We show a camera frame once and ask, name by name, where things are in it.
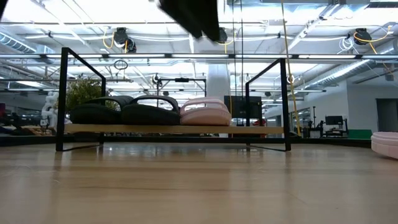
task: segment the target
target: fluorescent light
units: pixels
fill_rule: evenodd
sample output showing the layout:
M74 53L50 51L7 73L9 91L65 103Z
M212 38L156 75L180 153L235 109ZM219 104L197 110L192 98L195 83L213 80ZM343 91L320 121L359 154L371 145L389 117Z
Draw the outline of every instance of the fluorescent light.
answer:
M265 99L265 100L261 100L263 102L282 102L282 100L272 100L272 99Z
M61 58L60 54L48 54L46 55L48 58Z
M269 55L263 55L263 54L239 54L235 55L236 58L287 58L286 55L284 54L269 54Z
M61 58L60 54L48 54L48 58ZM81 54L79 55L81 58L101 58L101 54ZM68 55L68 58L75 58L73 55Z
M398 59L398 55L363 55L363 59Z
M102 57L102 55L100 55L100 54L92 54L92 55L90 55L90 54L88 54L88 55L79 55L81 58L101 58Z
M1 54L0 58L40 58L37 54Z
M23 85L27 85L27 86L31 86L31 87L37 87L37 88L42 88L45 85L40 84L38 82L31 82L31 81L18 81L17 83L19 84L23 84Z
M355 58L356 55L299 55L298 57L312 59L348 59Z
M15 88L15 89L6 89L9 91L40 91L39 89L33 89L33 88Z
M228 58L226 54L172 54L175 58Z
M255 91L261 91L261 92L270 92L270 93L280 93L282 92L282 90L256 90L253 89ZM322 92L326 92L326 90L294 90L295 93L322 93Z
M164 58L164 54L110 54L111 58Z

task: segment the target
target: black metal frame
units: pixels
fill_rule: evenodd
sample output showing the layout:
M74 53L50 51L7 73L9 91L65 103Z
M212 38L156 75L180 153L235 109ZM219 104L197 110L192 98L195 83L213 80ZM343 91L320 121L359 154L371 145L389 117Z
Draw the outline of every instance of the black metal frame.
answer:
M287 103L287 75L286 75L286 61L284 58L277 59L275 62L270 64L268 67L266 67L263 71L258 73L255 77L250 79L248 82L246 82L245 90L246 90L246 126L250 126L250 83L256 81L260 76L268 72L270 69L272 69L274 66L277 64L280 64L280 86L282 90L282 117L284 120L284 144L285 144L285 150L282 149L271 149L268 147L262 147L262 146L252 146L250 143L246 143L247 147L258 147L262 149L271 149L271 150L276 150L276 151L291 151L292 150L292 143L290 141L290 129L289 129L289 105Z
M101 78L101 96L105 96L106 94L106 78L102 76L95 68L93 68L88 62L79 57L74 51L69 49L68 47L62 48L61 54L61 67L60 67L60 86L59 86L59 100L58 100L58 118L57 118L57 135L56 135L56 150L57 151L69 151L74 149L82 149L85 147L93 147L97 145L103 145L104 140L111 141L112 138L104 137L104 133L101 133L98 138L98 144L93 145L92 143L89 146L79 146L73 147L71 149L64 149L63 143L66 141L65 139L65 103L66 103L66 93L67 93L67 73L68 73L68 55L73 55L77 60L79 60L83 65L87 66L93 73ZM291 139L290 139L290 130L289 130L289 109L287 102L287 75L286 75L286 64L285 59L280 58L261 71L254 78L250 79L246 83L246 126L250 126L250 83L258 79L261 75L265 74L268 70L274 67L277 64L280 64L280 79L281 79L281 87L282 87L282 109L283 109L283 119L284 119L284 138L234 138L234 139L224 139L224 138L200 138L200 137L190 137L184 138L181 142L202 142L202 143L246 143L246 149L249 151L250 147L258 147L261 149L271 149L262 146L252 146L251 143L258 144L266 144L266 143L284 143L285 149L271 149L276 151L290 151L291 150ZM159 79L159 81L178 81L178 79ZM206 80L205 79L186 79L186 81L203 81L205 82L205 95L206 95ZM157 94L159 94L159 82L157 82ZM167 138L159 138L159 142L166 141ZM134 138L134 142L146 142L148 138Z
M101 78L101 96L106 95L106 78L100 74L95 68L93 68L88 62L82 59L78 54L68 47L63 47L61 52L61 68L60 68L60 87L58 97L58 117L57 117L57 136L55 150L66 151L72 149L78 149L81 147L75 147L71 149L64 149L63 143L65 140L65 103L67 98L67 78L68 78L68 56L73 55L83 65L86 65L94 74ZM99 144L104 144L104 133L99 136Z

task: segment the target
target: computer screen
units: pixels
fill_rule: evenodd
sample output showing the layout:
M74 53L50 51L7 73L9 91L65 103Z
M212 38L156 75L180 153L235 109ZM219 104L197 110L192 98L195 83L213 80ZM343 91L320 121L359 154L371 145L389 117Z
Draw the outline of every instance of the computer screen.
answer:
M326 116L325 121L326 125L342 125L343 116Z
M246 99L244 96L224 96L224 104L232 114L232 118L246 118ZM262 116L261 96L250 96L250 118Z

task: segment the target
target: pink object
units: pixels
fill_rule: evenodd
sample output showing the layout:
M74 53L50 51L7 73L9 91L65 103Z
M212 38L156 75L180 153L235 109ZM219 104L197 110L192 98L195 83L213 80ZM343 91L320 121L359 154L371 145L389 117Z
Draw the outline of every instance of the pink object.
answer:
M205 107L185 111L187 106L199 104L205 104ZM180 114L182 125L229 126L232 119L225 104L221 100L211 97L188 100L181 107Z
M398 133L373 133L371 139L373 151L398 159Z

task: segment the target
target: green mat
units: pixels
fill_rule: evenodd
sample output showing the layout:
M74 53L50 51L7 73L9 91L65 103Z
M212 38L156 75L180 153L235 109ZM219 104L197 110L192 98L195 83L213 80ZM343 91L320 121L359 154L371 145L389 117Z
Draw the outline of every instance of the green mat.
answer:
M370 129L350 129L348 131L349 139L370 139L372 136L372 130Z

